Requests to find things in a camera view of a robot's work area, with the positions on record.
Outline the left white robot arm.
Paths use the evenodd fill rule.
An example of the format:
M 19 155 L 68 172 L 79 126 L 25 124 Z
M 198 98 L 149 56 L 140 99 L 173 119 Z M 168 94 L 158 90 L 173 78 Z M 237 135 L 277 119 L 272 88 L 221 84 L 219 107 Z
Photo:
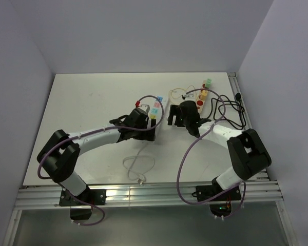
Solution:
M 89 187 L 74 170 L 79 156 L 104 145 L 140 140 L 146 133 L 153 134 L 160 123 L 161 120 L 150 119 L 141 108 L 134 108 L 129 115 L 112 119 L 101 129 L 73 134 L 57 130 L 36 158 L 38 175 L 43 168 L 50 179 L 71 194 L 73 201 L 85 204 L 90 198 Z

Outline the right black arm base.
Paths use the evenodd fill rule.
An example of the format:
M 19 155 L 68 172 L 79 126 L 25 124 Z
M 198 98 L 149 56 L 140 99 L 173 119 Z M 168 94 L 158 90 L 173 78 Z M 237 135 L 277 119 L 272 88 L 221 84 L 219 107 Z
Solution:
M 232 189 L 223 190 L 214 179 L 210 185 L 196 186 L 192 197 L 201 202 L 212 197 L 212 201 L 220 203 L 209 204 L 210 212 L 214 219 L 221 220 L 230 217 L 234 212 L 242 208 L 245 200 L 245 192 L 241 195 L 240 186 L 234 186 Z

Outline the white multicolour power strip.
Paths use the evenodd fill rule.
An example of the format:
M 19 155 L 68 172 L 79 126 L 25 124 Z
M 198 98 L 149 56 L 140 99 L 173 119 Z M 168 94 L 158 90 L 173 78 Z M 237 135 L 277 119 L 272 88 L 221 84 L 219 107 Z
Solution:
M 163 116 L 161 123 L 155 129 L 144 132 L 144 134 L 146 134 L 145 140 L 147 142 L 155 143 L 156 140 L 158 139 L 158 135 L 163 126 L 164 119 L 166 116 L 166 108 L 167 108 L 168 103 L 169 103 L 168 96 L 163 96 L 163 95 L 156 96 L 156 99 L 154 99 L 153 97 L 149 97 L 145 99 L 145 110 L 147 110 L 147 106 L 149 106 L 149 109 L 148 109 L 148 117 L 149 117 L 148 127 L 149 128 L 156 125 L 161 119 L 161 117 Z

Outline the green usb charger plug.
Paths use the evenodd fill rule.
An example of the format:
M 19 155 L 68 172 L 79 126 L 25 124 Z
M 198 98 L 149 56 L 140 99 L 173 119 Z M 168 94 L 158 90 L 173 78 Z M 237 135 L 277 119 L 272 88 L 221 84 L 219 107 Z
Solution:
M 212 80 L 208 78 L 208 79 L 206 80 L 206 83 L 205 83 L 205 86 L 204 86 L 204 87 L 209 89 L 210 86 L 211 86 L 211 82 L 212 82 Z

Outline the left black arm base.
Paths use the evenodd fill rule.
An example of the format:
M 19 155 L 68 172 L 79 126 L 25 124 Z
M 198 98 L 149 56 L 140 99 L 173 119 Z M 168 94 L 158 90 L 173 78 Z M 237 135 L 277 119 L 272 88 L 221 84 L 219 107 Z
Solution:
M 80 195 L 72 195 L 62 188 L 59 207 L 70 207 L 70 219 L 81 226 L 92 226 L 101 223 L 105 212 L 101 206 L 106 202 L 106 189 L 91 189 L 87 187 Z M 101 212 L 102 217 L 96 222 L 88 222 L 94 212 Z

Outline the beige red power strip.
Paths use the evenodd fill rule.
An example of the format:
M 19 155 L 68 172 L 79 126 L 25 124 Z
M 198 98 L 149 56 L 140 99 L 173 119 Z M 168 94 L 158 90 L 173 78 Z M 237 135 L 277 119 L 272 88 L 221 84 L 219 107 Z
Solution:
M 203 81 L 202 83 L 202 89 L 199 91 L 199 95 L 196 99 L 196 105 L 198 113 L 201 113 L 204 107 L 204 103 L 208 96 L 208 90 L 211 86 L 211 79 L 207 79 L 206 81 Z

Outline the yellow usb charger plug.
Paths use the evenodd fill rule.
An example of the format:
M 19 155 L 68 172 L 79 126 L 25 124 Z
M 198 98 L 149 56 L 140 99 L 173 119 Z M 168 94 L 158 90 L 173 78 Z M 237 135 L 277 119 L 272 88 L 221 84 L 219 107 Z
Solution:
M 199 98 L 201 100 L 206 100 L 207 95 L 208 95 L 208 91 L 207 90 L 201 90 L 201 94 L 200 94 Z

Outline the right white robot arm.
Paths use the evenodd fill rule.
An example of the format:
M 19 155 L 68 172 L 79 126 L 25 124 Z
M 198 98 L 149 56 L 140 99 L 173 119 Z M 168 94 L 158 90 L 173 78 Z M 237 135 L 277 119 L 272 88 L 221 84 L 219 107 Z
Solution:
M 170 106 L 168 125 L 185 127 L 191 136 L 228 149 L 232 166 L 214 178 L 211 185 L 213 197 L 218 200 L 224 199 L 232 186 L 250 179 L 272 164 L 257 131 L 236 130 L 202 118 L 194 101 Z

